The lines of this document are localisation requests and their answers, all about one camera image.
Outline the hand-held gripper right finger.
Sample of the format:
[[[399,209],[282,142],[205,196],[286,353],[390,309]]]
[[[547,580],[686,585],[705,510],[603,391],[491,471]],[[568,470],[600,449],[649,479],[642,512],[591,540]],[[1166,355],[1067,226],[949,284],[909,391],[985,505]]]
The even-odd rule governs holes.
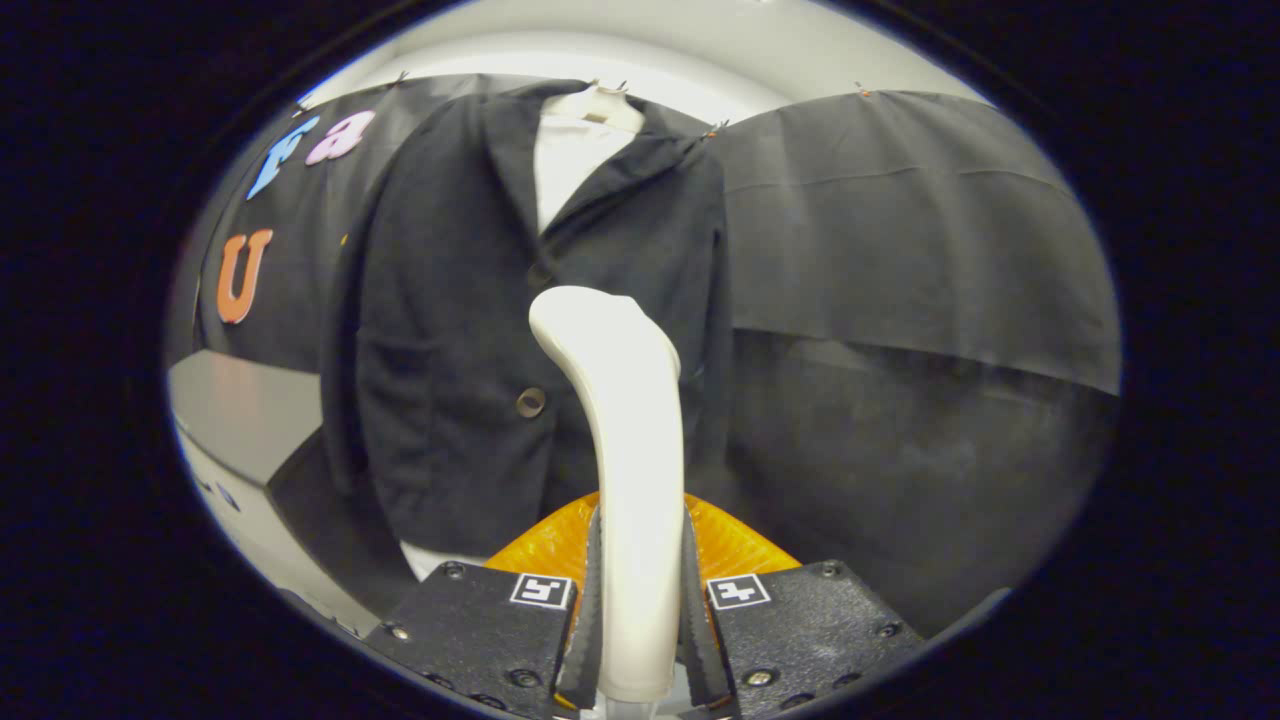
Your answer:
[[[925,644],[846,564],[799,562],[722,509],[685,505],[686,719],[777,719]]]

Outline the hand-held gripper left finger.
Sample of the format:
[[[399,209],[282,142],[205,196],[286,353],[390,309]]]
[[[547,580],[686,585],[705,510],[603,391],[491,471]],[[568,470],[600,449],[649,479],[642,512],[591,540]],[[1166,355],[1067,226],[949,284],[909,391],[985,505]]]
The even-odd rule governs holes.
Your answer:
[[[598,706],[600,624],[588,584],[596,495],[554,511],[485,564],[445,561],[366,646],[460,697],[518,717]]]

